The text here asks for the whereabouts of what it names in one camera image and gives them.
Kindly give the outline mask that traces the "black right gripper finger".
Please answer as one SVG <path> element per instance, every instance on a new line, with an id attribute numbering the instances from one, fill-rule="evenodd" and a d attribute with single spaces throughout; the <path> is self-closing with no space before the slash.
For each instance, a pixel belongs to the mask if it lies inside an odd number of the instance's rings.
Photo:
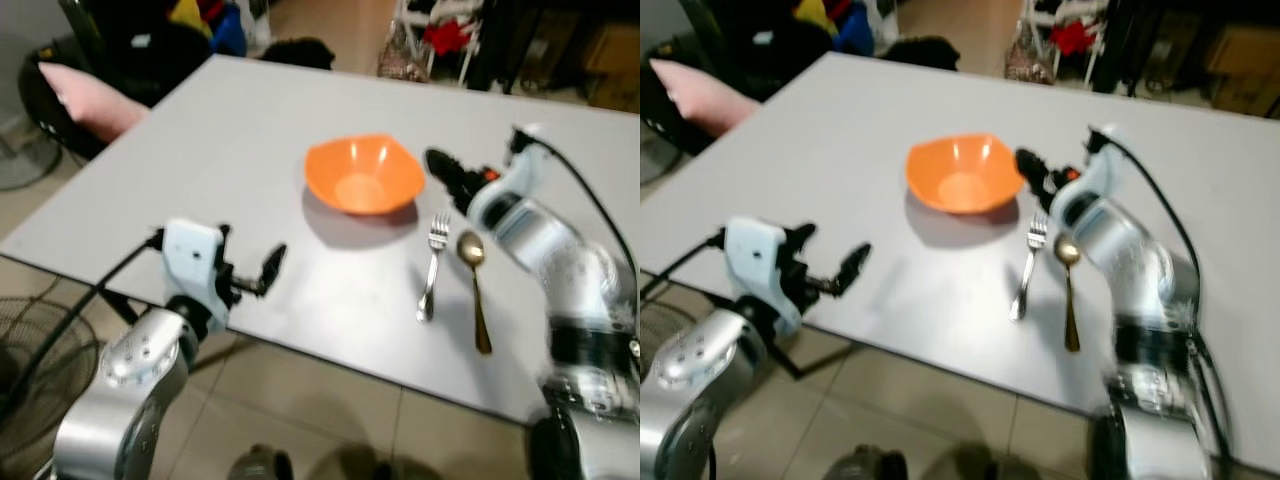
<path id="1" fill-rule="evenodd" d="M 426 148 L 424 165 L 449 193 L 468 192 L 468 170 L 456 157 L 439 148 Z"/>
<path id="2" fill-rule="evenodd" d="M 1019 174 L 1025 179 L 1032 191 L 1050 191 L 1053 188 L 1052 172 L 1038 154 L 1029 148 L 1016 148 L 1015 164 Z"/>

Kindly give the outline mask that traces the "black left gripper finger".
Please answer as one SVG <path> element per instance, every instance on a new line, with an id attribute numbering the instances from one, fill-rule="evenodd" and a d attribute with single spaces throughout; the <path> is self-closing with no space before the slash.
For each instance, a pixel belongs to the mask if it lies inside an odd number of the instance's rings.
<path id="1" fill-rule="evenodd" d="M 287 253 L 287 246 L 278 244 L 269 253 L 268 259 L 264 261 L 261 273 L 259 275 L 259 297 L 264 297 L 274 285 L 275 280 L 279 276 L 279 270 L 283 259 L 285 257 L 285 253 Z"/>
<path id="2" fill-rule="evenodd" d="M 838 296 L 844 296 L 854 282 L 860 276 L 863 266 L 870 256 L 873 247 L 870 243 L 859 244 L 840 264 L 838 270 Z"/>

